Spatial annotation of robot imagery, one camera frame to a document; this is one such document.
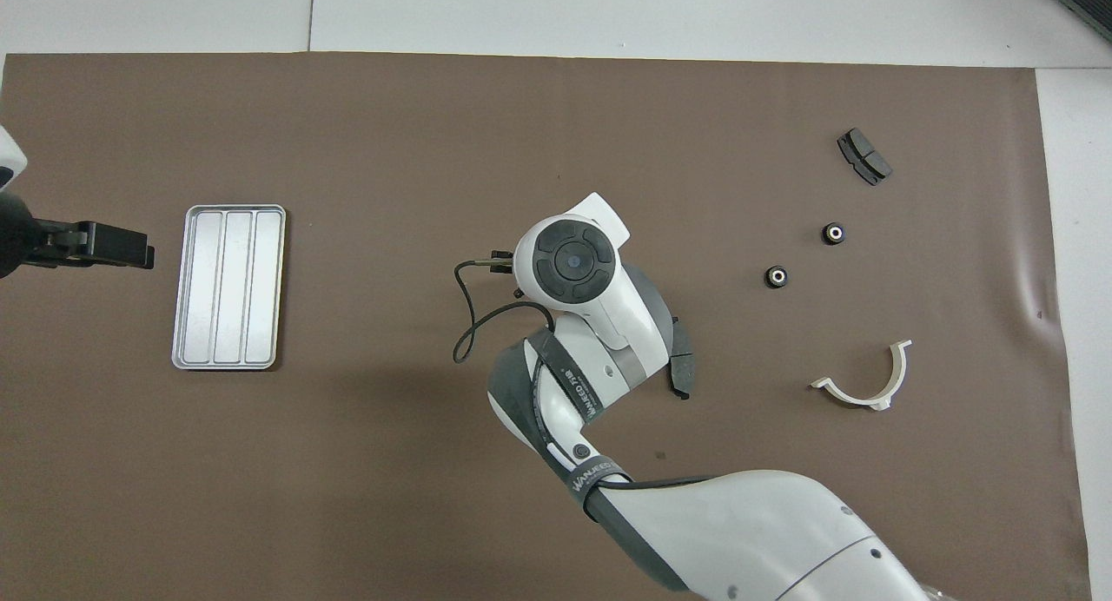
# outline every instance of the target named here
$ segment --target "black strap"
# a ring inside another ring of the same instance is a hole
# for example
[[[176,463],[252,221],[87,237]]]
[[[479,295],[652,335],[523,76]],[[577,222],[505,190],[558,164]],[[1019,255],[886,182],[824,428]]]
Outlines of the black strap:
[[[672,317],[672,354],[668,356],[668,384],[682,400],[692,396],[695,386],[695,355],[687,328],[677,317]]]
[[[567,348],[560,344],[556,335],[542,327],[526,341],[533,351],[537,352],[540,362],[545,363],[545,366],[552,372],[559,387],[564,388],[564,394],[579,412],[584,424],[598,418],[603,413],[602,400],[598,398],[595,387],[590,385],[583,370],[572,358],[572,354],[567,353]]]
[[[603,477],[615,473],[627,480],[629,479],[629,475],[625,474],[625,471],[618,466],[617,462],[605,455],[588,457],[573,469],[572,474],[567,476],[567,490],[572,491],[572,499],[580,508],[584,508],[587,502],[587,495],[594,490],[595,484],[600,482]]]

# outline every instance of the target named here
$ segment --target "white table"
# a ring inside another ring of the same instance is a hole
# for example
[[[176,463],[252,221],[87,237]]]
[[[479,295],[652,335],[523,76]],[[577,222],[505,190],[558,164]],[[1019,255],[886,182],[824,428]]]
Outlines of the white table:
[[[1112,43],[1056,1],[0,0],[0,53],[306,49],[1037,68],[1092,592],[1112,599]]]

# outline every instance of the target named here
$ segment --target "white plastic bracket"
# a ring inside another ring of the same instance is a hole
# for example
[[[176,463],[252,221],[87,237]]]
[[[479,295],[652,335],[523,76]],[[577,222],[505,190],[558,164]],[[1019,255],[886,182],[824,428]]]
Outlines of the white plastic bracket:
[[[597,193],[588,195],[583,201],[579,201],[574,208],[568,210],[567,214],[579,215],[598,224],[598,227],[603,228],[603,231],[610,239],[610,245],[615,249],[629,239],[629,229],[622,221],[622,217]]]
[[[911,341],[900,341],[898,343],[892,343],[888,347],[892,349],[892,376],[888,377],[888,383],[884,386],[884,390],[871,396],[870,398],[860,400],[856,397],[851,397],[850,395],[842,392],[842,388],[837,387],[830,377],[822,377],[815,380],[811,383],[814,388],[826,388],[826,392],[835,397],[854,405],[866,405],[873,407],[873,410],[881,411],[892,407],[892,395],[896,394],[900,390],[900,385],[903,384],[904,375],[907,372],[907,355],[904,353],[904,347],[911,344]]]

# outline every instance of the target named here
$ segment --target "semicircular clamp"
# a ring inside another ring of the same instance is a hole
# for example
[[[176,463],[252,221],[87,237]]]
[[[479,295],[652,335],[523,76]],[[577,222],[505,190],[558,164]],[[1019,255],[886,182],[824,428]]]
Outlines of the semicircular clamp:
[[[837,387],[830,377],[822,377],[815,380],[811,383],[814,388],[826,388],[826,392],[835,397],[854,405],[866,405],[873,407],[874,411],[887,410],[892,407],[892,395],[896,394],[900,390],[900,385],[903,384],[904,375],[907,372],[907,355],[904,352],[904,347],[911,344],[911,341],[900,341],[898,343],[893,343],[888,348],[892,349],[892,376],[888,377],[888,383],[884,388],[871,396],[870,398],[857,398],[852,397],[842,392],[842,388]]]

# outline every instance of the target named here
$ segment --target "circular button panel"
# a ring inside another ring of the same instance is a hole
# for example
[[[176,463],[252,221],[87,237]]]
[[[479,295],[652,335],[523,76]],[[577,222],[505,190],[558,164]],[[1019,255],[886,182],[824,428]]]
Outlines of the circular button panel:
[[[540,230],[533,254],[537,283],[565,304],[595,299],[615,273],[614,247],[593,224],[560,219]]]

